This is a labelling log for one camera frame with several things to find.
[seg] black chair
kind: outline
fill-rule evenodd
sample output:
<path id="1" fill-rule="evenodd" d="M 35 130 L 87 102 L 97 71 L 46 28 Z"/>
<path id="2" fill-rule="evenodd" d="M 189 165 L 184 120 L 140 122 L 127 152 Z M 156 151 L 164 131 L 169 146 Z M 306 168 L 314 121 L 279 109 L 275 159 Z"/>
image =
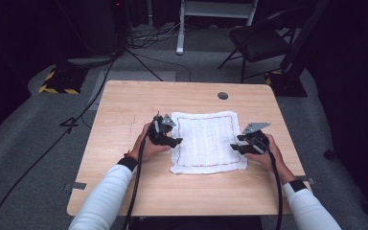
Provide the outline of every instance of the black chair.
<path id="1" fill-rule="evenodd" d="M 279 67 L 252 76 L 244 76 L 245 63 L 247 61 L 256 62 L 287 54 L 291 49 L 295 31 L 303 27 L 304 23 L 312 15 L 313 10 L 313 6 L 306 6 L 277 11 L 250 26 L 233 29 L 230 31 L 229 37 L 236 48 L 218 69 L 228 60 L 242 58 L 241 83 L 243 83 L 245 79 L 281 69 L 281 67 Z M 283 29 L 288 29 L 288 31 L 283 35 L 277 32 Z M 289 40 L 290 43 L 286 42 L 286 35 L 292 35 Z M 241 53 L 241 55 L 233 57 L 237 52 Z"/>

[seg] white towel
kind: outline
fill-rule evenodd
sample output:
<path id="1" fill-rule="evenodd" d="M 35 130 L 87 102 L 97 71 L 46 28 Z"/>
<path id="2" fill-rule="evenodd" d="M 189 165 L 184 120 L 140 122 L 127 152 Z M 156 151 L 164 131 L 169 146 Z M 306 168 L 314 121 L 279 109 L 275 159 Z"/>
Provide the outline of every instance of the white towel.
<path id="1" fill-rule="evenodd" d="M 183 138 L 172 149 L 173 173 L 218 173 L 247 168 L 247 159 L 230 144 L 238 143 L 238 114 L 222 111 L 211 114 L 174 112 L 173 138 Z"/>

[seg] white shelf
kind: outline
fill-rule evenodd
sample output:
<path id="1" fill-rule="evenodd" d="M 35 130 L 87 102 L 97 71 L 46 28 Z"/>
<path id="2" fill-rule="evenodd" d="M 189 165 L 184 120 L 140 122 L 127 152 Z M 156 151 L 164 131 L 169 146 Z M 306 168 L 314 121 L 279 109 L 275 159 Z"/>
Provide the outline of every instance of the white shelf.
<path id="1" fill-rule="evenodd" d="M 252 4 L 192 2 L 185 3 L 185 15 L 248 18 Z"/>

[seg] gray carpet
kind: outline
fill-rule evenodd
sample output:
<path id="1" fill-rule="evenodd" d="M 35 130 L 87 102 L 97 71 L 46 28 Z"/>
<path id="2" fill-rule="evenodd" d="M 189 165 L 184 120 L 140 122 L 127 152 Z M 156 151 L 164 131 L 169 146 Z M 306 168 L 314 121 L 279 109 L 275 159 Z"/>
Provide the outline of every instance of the gray carpet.
<path id="1" fill-rule="evenodd" d="M 159 41 L 133 53 L 161 59 L 140 57 L 153 71 L 174 73 L 176 81 L 238 83 L 241 61 L 217 67 L 233 49 L 228 32 L 193 30 L 186 33 L 184 55 L 175 54 L 176 36 Z M 250 74 L 277 66 L 280 58 L 249 64 Z M 79 95 L 37 93 L 51 66 L 36 75 L 29 84 L 32 96 L 0 126 L 0 200 L 10 186 L 52 146 L 66 127 L 60 123 L 78 117 L 95 92 L 104 67 L 90 69 Z M 135 58 L 123 53 L 112 66 L 114 72 L 147 71 Z M 368 229 L 368 215 L 361 210 L 362 195 L 343 165 L 335 159 L 328 161 L 323 152 L 332 146 L 331 134 L 316 86 L 307 71 L 301 80 L 308 91 L 307 98 L 277 98 L 287 128 L 301 158 L 307 175 L 317 183 L 314 194 L 335 217 L 342 229 Z M 263 83 L 262 77 L 247 83 Z M 91 126 L 96 110 L 82 117 Z M 90 128 L 82 121 L 72 128 L 48 154 L 23 178 L 0 210 L 0 229 L 67 229 L 72 217 L 66 213 L 69 192 L 67 182 L 75 181 Z M 264 216 L 264 229 L 274 229 L 276 216 Z M 118 218 L 113 229 L 120 229 Z M 282 229 L 296 229 L 292 216 L 284 216 Z"/>

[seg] black wristband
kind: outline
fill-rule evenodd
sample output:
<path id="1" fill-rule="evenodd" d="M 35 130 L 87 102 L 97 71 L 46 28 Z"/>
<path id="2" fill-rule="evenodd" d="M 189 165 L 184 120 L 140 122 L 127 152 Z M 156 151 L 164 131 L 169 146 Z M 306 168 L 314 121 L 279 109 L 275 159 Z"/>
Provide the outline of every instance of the black wristband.
<path id="1" fill-rule="evenodd" d="M 133 172 L 134 168 L 137 166 L 137 161 L 133 157 L 125 157 L 119 160 L 118 165 L 124 165 Z"/>
<path id="2" fill-rule="evenodd" d="M 300 190 L 307 189 L 307 186 L 300 179 L 290 181 L 289 185 L 291 186 L 292 190 L 294 190 L 295 193 L 297 193 Z"/>

